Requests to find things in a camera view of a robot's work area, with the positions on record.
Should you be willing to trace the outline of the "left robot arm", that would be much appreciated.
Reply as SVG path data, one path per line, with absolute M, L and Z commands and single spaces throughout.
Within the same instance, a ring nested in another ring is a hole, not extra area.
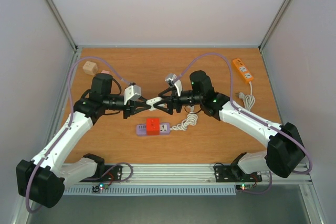
M 79 140 L 101 116 L 123 112 L 126 119 L 150 109 L 141 89 L 134 83 L 117 94 L 111 92 L 115 78 L 106 73 L 93 77 L 91 88 L 72 105 L 71 112 L 59 132 L 31 161 L 21 160 L 16 167 L 18 192 L 25 197 L 30 213 L 30 201 L 51 208 L 61 199 L 65 189 L 87 180 L 102 180 L 108 170 L 104 159 L 86 154 L 80 161 L 64 167 L 64 161 Z

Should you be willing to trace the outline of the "white cube plug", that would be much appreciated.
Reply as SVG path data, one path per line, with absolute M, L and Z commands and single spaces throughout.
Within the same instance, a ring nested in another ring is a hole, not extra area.
M 160 102 L 161 100 L 162 100 L 161 97 L 155 97 L 155 98 L 148 99 L 146 101 L 146 104 L 150 106 L 149 111 L 156 110 L 156 108 L 154 107 L 154 104 L 156 104 L 157 102 Z

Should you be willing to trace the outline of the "beige cube socket adapter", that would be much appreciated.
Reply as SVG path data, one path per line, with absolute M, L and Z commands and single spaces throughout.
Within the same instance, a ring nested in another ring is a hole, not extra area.
M 95 76 L 98 72 L 98 65 L 95 62 L 92 61 L 86 61 L 85 64 L 82 67 L 84 73 Z

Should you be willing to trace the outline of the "purple power strip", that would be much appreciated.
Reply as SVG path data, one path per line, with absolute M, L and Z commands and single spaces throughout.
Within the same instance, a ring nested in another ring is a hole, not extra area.
M 171 131 L 169 123 L 160 123 L 160 131 L 159 135 L 169 135 Z M 138 124 L 136 126 L 136 134 L 137 136 L 148 136 L 146 130 L 146 124 Z

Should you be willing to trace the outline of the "red cube socket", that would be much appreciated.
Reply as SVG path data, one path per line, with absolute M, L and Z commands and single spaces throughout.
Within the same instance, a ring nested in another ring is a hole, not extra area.
M 160 119 L 159 118 L 147 118 L 146 134 L 149 136 L 160 134 Z

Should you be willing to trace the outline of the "orange power strip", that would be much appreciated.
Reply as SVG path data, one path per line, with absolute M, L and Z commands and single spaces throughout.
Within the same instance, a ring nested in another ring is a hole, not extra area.
M 252 83 L 254 77 L 240 58 L 233 59 L 232 65 L 246 83 Z

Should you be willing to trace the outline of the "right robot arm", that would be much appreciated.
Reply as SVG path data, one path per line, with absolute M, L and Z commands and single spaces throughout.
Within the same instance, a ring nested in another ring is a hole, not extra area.
M 230 165 L 235 179 L 243 180 L 249 174 L 263 171 L 287 178 L 305 157 L 300 134 L 293 124 L 280 125 L 247 111 L 229 96 L 216 92 L 204 71 L 190 74 L 191 90 L 182 90 L 174 74 L 166 82 L 169 88 L 159 94 L 161 100 L 153 104 L 154 108 L 173 114 L 185 105 L 199 105 L 206 115 L 237 127 L 266 148 L 262 152 L 238 155 Z

